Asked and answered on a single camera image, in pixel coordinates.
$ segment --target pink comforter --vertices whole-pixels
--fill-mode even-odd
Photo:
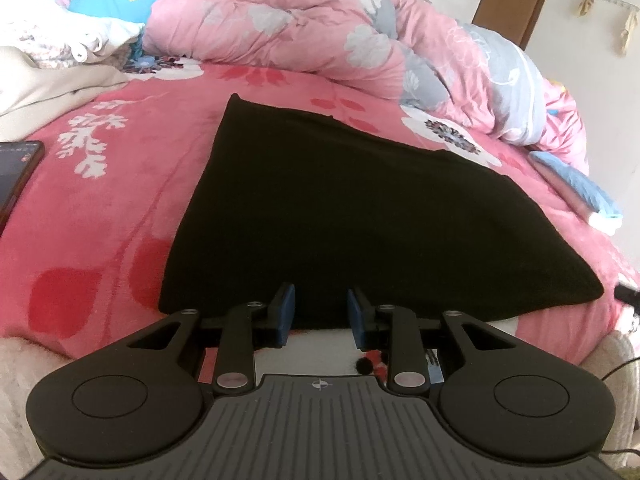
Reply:
[[[213,64],[191,69],[133,81],[34,134],[47,155],[0,237],[0,336],[26,336],[79,357],[161,317],[168,251],[234,92],[330,114],[426,150],[448,149],[512,178],[606,289],[590,304],[507,323],[555,355],[582,361],[620,318],[622,306],[612,296],[620,276],[640,281],[610,240],[571,212],[503,142],[455,124],[459,137],[452,142],[425,128],[423,112],[315,75]],[[180,76],[192,78],[171,80]]]
[[[425,0],[158,0],[143,46],[158,55],[315,73],[584,165],[584,129],[559,132],[558,120],[548,123],[556,97],[529,57]]]

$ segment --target silver screw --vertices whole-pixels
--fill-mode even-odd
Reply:
[[[427,379],[418,372],[400,372],[394,377],[394,382],[404,388],[418,388],[427,382]]]
[[[241,374],[240,372],[227,372],[226,374],[220,375],[216,382],[221,388],[228,388],[229,390],[232,390],[234,388],[247,386],[249,379],[246,375]]]

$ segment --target ribbed black surface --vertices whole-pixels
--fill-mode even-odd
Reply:
[[[215,402],[180,446],[126,468],[49,460],[29,480],[614,480],[595,458],[549,468],[493,462],[459,444],[426,402],[372,377],[267,376]]]

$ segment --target folded black fabric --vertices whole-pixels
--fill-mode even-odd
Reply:
[[[175,238],[160,309],[268,301],[296,285],[294,327],[348,325],[346,291],[481,320],[583,303],[596,275],[513,181],[333,118],[233,95]]]

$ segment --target black wire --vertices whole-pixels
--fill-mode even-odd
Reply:
[[[600,453],[603,455],[620,455],[623,453],[632,453],[634,455],[640,456],[640,451],[638,451],[637,449],[615,449],[613,451],[601,451]]]
[[[602,380],[606,381],[607,379],[609,379],[614,373],[616,373],[618,370],[622,370],[622,368],[624,368],[627,365],[630,365],[631,363],[635,363],[636,361],[640,361],[640,357],[634,357],[633,359],[629,359],[629,361],[622,363],[620,366],[616,366],[615,368],[613,368],[612,371],[610,371],[607,375],[605,375]]]

